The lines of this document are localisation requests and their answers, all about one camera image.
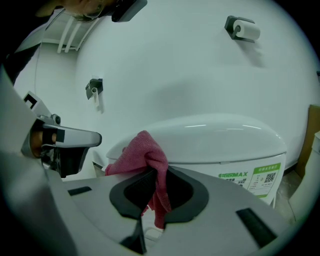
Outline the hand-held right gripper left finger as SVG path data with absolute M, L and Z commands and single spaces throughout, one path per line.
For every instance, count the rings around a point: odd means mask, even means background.
M 142 214 L 156 190 L 157 172 L 131 172 L 90 179 L 63 179 L 71 199 L 85 217 L 112 241 L 133 252 L 147 252 Z

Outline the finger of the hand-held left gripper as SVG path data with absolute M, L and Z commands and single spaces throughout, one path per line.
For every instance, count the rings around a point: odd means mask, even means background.
M 91 148 L 101 143 L 102 135 L 94 131 L 59 127 L 56 132 L 58 148 Z

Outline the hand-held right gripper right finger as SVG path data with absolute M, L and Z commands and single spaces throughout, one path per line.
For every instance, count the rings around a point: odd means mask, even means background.
M 170 167 L 171 199 L 187 202 L 165 216 L 152 256 L 268 256 L 289 228 L 271 206 L 239 185 L 189 169 Z

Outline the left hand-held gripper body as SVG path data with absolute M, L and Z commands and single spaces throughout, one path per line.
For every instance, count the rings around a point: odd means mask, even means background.
M 78 174 L 83 167 L 88 147 L 61 148 L 55 144 L 43 144 L 40 157 L 33 155 L 30 147 L 30 139 L 33 131 L 51 130 L 57 133 L 61 126 L 61 117 L 52 114 L 43 101 L 31 91 L 28 91 L 23 98 L 26 106 L 35 114 L 36 120 L 32 125 L 22 145 L 21 152 L 24 156 L 40 160 L 45 169 L 59 173 L 61 178 Z

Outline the person's left hand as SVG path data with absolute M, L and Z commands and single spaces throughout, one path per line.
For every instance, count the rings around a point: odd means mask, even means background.
M 39 158 L 42 152 L 43 145 L 54 145 L 56 143 L 57 134 L 54 133 L 52 130 L 38 130 L 33 131 L 31 133 L 30 138 L 30 148 L 32 154 Z

